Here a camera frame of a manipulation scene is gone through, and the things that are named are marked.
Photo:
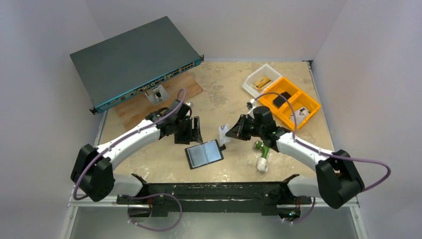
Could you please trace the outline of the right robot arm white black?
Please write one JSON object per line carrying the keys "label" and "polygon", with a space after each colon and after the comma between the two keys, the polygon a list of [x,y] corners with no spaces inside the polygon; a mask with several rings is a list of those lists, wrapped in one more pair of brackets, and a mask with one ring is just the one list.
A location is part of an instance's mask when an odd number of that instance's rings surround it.
{"label": "right robot arm white black", "polygon": [[315,197],[338,209],[364,191],[364,182],[346,151],[318,149],[299,139],[276,124],[268,107],[259,106],[241,115],[225,136],[243,141],[258,137],[265,146],[298,160],[316,173],[314,178],[298,175],[282,181],[279,195],[284,202],[302,196]]}

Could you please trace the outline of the black leather card holder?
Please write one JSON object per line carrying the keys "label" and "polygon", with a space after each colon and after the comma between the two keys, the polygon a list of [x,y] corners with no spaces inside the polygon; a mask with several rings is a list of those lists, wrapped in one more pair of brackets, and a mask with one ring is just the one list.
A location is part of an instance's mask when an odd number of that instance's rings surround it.
{"label": "black leather card holder", "polygon": [[185,154],[191,170],[224,159],[225,144],[220,145],[216,139],[185,148]]}

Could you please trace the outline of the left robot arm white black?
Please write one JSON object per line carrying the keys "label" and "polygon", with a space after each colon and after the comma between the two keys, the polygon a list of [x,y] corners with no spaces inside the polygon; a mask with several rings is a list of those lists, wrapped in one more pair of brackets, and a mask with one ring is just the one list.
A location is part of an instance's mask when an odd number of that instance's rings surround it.
{"label": "left robot arm white black", "polygon": [[175,144],[202,143],[200,118],[181,100],[148,114],[138,125],[121,136],[96,147],[84,145],[77,156],[70,178],[75,184],[74,200],[90,198],[99,202],[109,195],[130,197],[141,204],[148,199],[146,181],[136,175],[115,174],[114,170],[141,148],[166,136]]}

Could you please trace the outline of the gold striped card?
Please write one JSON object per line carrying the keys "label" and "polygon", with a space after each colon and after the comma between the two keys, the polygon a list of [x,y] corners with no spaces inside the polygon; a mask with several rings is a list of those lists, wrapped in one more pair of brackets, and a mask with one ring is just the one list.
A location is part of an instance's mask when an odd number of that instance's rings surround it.
{"label": "gold striped card", "polygon": [[257,80],[255,80],[253,82],[253,87],[257,88],[257,89],[262,89],[264,88],[268,83],[270,83],[272,80],[270,78],[268,78],[267,76],[263,75],[260,76]]}

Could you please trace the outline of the white printed card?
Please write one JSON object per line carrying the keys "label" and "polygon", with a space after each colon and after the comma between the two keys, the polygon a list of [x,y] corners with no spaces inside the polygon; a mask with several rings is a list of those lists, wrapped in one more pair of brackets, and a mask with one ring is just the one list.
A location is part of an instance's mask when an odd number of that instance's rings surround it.
{"label": "white printed card", "polygon": [[220,146],[229,143],[230,138],[226,136],[226,133],[229,131],[229,125],[224,124],[218,127],[218,135],[219,135],[219,144]]}

